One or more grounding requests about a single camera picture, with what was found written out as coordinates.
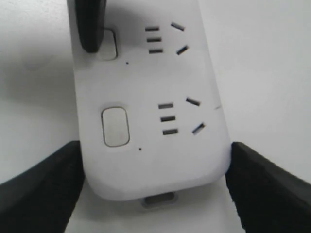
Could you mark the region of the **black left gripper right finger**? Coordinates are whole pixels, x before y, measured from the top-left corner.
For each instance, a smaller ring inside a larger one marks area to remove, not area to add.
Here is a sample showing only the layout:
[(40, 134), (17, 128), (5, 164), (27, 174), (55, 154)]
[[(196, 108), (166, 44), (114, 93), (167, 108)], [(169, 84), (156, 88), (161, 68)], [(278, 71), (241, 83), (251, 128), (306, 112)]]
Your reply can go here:
[(309, 233), (311, 185), (241, 142), (231, 144), (226, 186), (247, 233)]

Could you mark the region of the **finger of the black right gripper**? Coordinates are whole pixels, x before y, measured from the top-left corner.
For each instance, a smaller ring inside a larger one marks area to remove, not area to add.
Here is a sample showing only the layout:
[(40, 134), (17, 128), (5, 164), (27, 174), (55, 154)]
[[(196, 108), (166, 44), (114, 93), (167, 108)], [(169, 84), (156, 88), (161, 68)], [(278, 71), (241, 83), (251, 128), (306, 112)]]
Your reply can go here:
[(97, 53), (104, 38), (106, 0), (75, 0), (78, 35), (87, 53)]

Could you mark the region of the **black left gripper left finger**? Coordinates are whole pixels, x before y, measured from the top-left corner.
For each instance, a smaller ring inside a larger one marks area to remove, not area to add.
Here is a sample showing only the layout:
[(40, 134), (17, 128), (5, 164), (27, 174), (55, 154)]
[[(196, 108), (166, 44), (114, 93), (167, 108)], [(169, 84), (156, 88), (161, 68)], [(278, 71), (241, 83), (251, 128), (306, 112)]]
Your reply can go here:
[(63, 233), (85, 181), (79, 141), (71, 141), (0, 185), (2, 233)]

